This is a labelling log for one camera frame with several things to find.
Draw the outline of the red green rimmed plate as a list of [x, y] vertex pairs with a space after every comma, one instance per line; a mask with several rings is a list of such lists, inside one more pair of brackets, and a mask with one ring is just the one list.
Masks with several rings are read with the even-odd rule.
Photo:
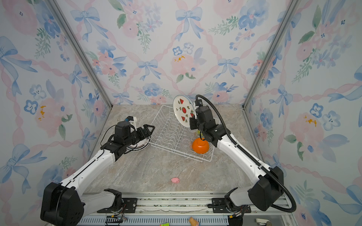
[[149, 144], [150, 144], [150, 137], [138, 142], [135, 145], [128, 146], [127, 151], [138, 152], [145, 149]]

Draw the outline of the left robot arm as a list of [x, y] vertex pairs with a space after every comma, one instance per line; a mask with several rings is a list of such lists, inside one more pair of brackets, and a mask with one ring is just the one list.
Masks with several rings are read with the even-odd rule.
[[94, 157], [68, 178], [45, 187], [40, 219], [55, 226], [75, 226], [83, 217], [100, 210], [123, 212], [126, 204], [121, 192], [111, 188], [95, 195], [84, 192], [105, 169], [130, 153], [130, 146], [150, 138], [154, 130], [153, 125], [136, 128], [129, 120], [118, 122], [114, 134]]

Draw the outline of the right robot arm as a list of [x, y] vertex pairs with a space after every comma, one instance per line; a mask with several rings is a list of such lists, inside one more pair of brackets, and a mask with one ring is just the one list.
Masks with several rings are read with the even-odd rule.
[[222, 124], [217, 124], [208, 106], [198, 107], [190, 119], [190, 128], [198, 129], [202, 138], [226, 153], [248, 176], [252, 186], [234, 188], [224, 196], [226, 208], [231, 212], [244, 205], [253, 205], [261, 211], [270, 207], [281, 210], [274, 204], [283, 194], [282, 171], [270, 168], [237, 142], [232, 134], [227, 134]]

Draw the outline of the watermelon pattern plate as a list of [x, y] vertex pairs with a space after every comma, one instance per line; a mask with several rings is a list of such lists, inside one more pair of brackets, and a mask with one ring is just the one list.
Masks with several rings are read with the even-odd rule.
[[195, 108], [191, 100], [184, 95], [177, 95], [173, 99], [173, 111], [178, 122], [186, 127], [190, 128], [189, 119], [194, 117]]

